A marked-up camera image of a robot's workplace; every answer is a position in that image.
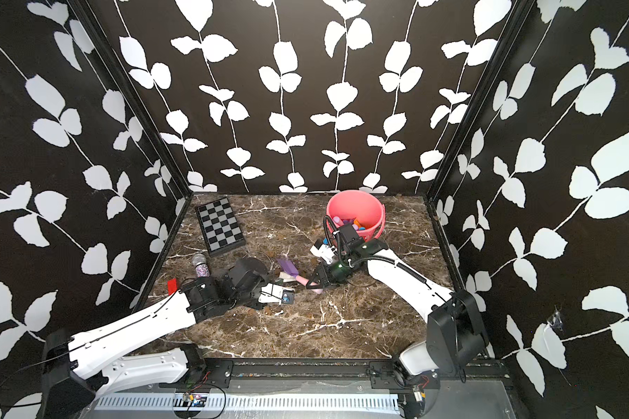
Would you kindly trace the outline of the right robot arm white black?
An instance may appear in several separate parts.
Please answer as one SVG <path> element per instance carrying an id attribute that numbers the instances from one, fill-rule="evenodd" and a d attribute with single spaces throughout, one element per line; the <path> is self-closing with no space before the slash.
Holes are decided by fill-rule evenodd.
<path id="1" fill-rule="evenodd" d="M 438 370 L 466 379 L 465 368 L 489 344 L 477 301 L 465 290 L 452 291 L 408 265 L 379 238 L 365 240 L 351 225 L 323 220 L 325 240 L 313 248 L 321 262 L 305 287 L 324 290 L 349 284 L 365 270 L 389 287 L 426 323 L 426 340 L 407 347 L 398 362 L 408 375 Z"/>

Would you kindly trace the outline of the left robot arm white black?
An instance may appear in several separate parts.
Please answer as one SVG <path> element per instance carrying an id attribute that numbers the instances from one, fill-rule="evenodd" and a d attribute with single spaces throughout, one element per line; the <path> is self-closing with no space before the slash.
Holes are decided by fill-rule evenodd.
<path id="1" fill-rule="evenodd" d="M 257 258 L 241 258 L 221 277 L 187 279 L 165 300 L 102 328 L 75 336 L 64 329 L 50 333 L 38 417 L 73 415 L 74 401 L 90 403 L 95 394 L 86 380 L 112 361 L 168 333 L 258 303 L 267 284 L 267 267 Z"/>

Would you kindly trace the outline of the pink plastic bucket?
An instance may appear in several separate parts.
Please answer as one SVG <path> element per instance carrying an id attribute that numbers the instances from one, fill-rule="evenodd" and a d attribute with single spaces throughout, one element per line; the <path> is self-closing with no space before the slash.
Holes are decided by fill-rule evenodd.
<path id="1" fill-rule="evenodd" d="M 326 215 L 332 219 L 356 220 L 364 228 L 357 233 L 364 240 L 380 238 L 386 222 L 386 208 L 377 198 L 361 190 L 344 190 L 327 203 Z"/>

